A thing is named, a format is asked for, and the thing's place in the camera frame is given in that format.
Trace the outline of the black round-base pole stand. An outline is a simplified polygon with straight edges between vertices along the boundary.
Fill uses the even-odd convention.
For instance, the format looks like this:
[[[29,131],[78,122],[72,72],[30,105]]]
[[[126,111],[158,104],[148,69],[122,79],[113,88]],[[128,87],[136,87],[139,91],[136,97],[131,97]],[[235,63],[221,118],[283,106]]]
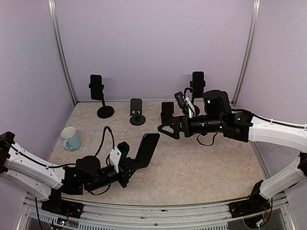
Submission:
[[[182,112],[189,117],[197,116],[200,113],[198,106],[194,105],[195,98],[202,98],[204,87],[206,86],[205,80],[192,80],[190,87],[184,89],[184,106]],[[187,91],[191,93],[191,99],[186,96]]]

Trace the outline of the black folding phone stand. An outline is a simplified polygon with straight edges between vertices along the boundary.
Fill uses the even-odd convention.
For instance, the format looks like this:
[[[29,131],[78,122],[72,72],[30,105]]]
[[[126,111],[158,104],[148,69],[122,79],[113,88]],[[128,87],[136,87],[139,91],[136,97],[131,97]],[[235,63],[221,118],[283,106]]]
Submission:
[[[173,102],[162,102],[161,103],[161,122],[162,124],[167,122],[173,117],[174,103]]]

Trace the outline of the black smartphone blue edge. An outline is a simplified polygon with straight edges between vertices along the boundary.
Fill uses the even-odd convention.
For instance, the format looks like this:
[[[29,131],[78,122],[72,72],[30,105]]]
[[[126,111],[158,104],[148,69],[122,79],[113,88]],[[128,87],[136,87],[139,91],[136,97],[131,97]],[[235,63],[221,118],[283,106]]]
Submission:
[[[150,163],[156,146],[158,144],[159,138],[159,133],[144,134],[139,149],[137,151],[135,160]]]

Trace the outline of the brown-base plate phone stand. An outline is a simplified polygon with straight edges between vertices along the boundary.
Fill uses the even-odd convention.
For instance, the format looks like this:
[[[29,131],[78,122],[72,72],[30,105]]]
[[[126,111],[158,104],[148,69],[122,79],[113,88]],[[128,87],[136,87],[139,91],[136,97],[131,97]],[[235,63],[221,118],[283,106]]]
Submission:
[[[142,99],[131,98],[130,100],[130,123],[134,126],[141,126],[146,122],[142,115]]]

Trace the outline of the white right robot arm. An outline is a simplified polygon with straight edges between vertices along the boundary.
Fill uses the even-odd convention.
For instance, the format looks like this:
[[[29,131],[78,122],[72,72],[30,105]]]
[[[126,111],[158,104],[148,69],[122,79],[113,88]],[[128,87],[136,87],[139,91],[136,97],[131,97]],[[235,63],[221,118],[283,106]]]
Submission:
[[[203,94],[205,115],[174,116],[162,123],[158,131],[180,138],[195,134],[222,133],[224,137],[243,142],[266,142],[298,150],[299,156],[269,179],[256,183],[246,201],[233,202],[234,211],[255,213],[274,195],[307,177],[307,126],[283,123],[258,116],[244,109],[232,109],[228,94],[211,90]]]

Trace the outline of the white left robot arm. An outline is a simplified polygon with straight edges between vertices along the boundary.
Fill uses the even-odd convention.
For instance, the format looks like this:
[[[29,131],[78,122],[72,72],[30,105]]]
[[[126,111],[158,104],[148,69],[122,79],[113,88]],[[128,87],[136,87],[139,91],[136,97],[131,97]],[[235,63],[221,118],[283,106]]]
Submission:
[[[38,201],[49,205],[57,213],[67,209],[61,194],[94,195],[115,182],[123,188],[139,169],[146,168],[153,156],[159,134],[144,134],[135,159],[127,156],[130,147],[126,142],[114,147],[106,159],[106,167],[95,155],[77,159],[75,163],[55,165],[27,152],[14,141],[12,132],[0,136],[0,175],[17,183]]]

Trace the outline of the light blue mug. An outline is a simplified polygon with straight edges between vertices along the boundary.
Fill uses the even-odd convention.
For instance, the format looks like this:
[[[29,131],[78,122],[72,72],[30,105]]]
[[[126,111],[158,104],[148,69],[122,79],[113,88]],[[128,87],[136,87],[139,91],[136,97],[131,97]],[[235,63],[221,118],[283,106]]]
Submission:
[[[67,151],[77,151],[81,147],[81,140],[74,127],[64,128],[61,132],[63,148]]]

